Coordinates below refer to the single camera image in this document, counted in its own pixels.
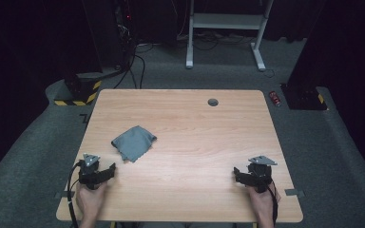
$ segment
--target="hazard tape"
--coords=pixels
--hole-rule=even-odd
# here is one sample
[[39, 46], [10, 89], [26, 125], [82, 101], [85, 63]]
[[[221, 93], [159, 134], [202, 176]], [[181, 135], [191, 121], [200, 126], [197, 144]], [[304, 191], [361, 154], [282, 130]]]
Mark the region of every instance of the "hazard tape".
[[322, 97], [322, 95], [321, 94], [318, 94], [318, 99], [319, 99], [319, 102], [320, 103], [324, 103], [324, 98]]
[[54, 100], [55, 104], [58, 106], [68, 106], [68, 105], [77, 105], [77, 106], [84, 106], [90, 105], [93, 103], [94, 99], [97, 96], [97, 91], [101, 85], [102, 81], [95, 83], [91, 89], [91, 91], [86, 94], [87, 98], [85, 101], [82, 100]]

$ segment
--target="crumpled towel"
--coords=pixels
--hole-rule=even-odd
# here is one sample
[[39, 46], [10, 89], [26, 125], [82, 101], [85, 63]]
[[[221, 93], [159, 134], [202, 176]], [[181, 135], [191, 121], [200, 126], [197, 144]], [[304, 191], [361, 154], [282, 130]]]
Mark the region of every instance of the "crumpled towel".
[[115, 138], [111, 144], [121, 153], [123, 160], [135, 162], [147, 152], [157, 137], [140, 126], [134, 126]]

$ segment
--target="human hand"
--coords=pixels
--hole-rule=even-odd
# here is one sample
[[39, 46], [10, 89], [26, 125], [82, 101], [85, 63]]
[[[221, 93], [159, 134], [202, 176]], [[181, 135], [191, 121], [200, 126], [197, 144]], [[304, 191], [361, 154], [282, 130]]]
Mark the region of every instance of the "human hand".
[[[274, 202], [269, 190], [266, 190], [263, 193], [258, 193], [255, 187], [246, 186], [246, 188], [248, 194], [250, 195], [251, 205], [257, 217], [260, 228], [273, 228]], [[275, 195], [277, 202], [279, 202], [280, 194], [275, 188], [275, 184], [273, 182], [269, 184], [269, 188]]]
[[107, 182], [103, 182], [96, 190], [90, 190], [84, 184], [76, 185], [76, 203], [83, 212], [80, 228], [94, 227], [105, 199]]

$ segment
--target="desk leg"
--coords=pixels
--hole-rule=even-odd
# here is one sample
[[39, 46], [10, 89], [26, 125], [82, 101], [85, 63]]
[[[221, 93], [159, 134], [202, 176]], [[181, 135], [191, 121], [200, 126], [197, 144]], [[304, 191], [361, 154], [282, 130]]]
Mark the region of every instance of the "desk leg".
[[189, 32], [188, 32], [188, 47], [186, 49], [186, 68], [194, 67], [194, 0], [191, 1], [191, 9], [189, 13]]
[[268, 18], [269, 18], [269, 12], [271, 11], [273, 3], [274, 3], [274, 0], [268, 1], [268, 6], [266, 6], [265, 13], [263, 14], [263, 18], [262, 18], [262, 21], [259, 26], [259, 32], [257, 35], [256, 43], [251, 43], [251, 50], [253, 51], [254, 57], [256, 58], [257, 67], [258, 67], [259, 71], [265, 71], [265, 69], [266, 69], [265, 64], [263, 63], [262, 57], [260, 56], [259, 45], [260, 45], [260, 41], [262, 40], [263, 33], [265, 32], [266, 23], [268, 22]]

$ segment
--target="yellow and black tape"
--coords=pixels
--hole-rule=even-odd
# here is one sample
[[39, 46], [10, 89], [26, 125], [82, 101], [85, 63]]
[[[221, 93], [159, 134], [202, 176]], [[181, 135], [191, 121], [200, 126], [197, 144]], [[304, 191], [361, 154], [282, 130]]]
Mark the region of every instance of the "yellow and black tape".
[[78, 106], [83, 106], [83, 105], [91, 105], [91, 103], [93, 103], [94, 99], [97, 96], [97, 92], [99, 90], [100, 84], [102, 83], [102, 81], [96, 82], [91, 89], [89, 89], [88, 91], [84, 91], [84, 99], [78, 99], [78, 100], [54, 100], [56, 105], [59, 106], [67, 106], [67, 105], [78, 105]]
[[324, 104], [324, 98], [322, 97], [321, 94], [318, 94], [318, 99], [320, 103]]

